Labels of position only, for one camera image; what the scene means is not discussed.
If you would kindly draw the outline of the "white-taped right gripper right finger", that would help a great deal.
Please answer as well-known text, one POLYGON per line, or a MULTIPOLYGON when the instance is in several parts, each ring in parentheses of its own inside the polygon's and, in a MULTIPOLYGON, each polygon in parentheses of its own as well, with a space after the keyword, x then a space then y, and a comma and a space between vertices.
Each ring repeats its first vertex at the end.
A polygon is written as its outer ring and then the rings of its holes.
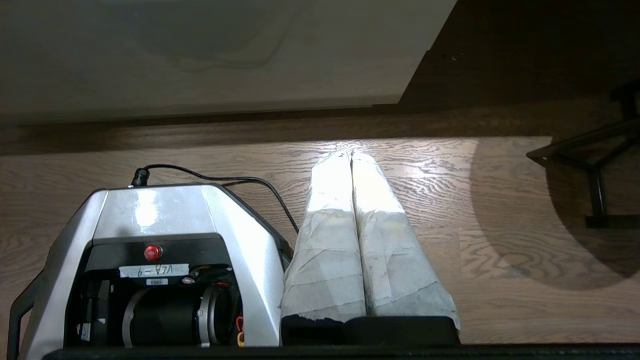
POLYGON ((446 317, 460 330, 453 297, 380 166, 372 156, 354 152, 351 170, 368 312, 378 317, 446 317))

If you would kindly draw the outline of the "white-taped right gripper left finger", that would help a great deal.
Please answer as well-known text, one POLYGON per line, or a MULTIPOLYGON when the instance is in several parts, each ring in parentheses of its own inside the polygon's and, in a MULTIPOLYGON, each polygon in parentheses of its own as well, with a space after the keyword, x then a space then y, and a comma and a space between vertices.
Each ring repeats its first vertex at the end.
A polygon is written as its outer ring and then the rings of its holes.
POLYGON ((285 272, 281 316, 346 322, 366 313, 351 157, 340 151, 311 169, 304 219, 285 272))

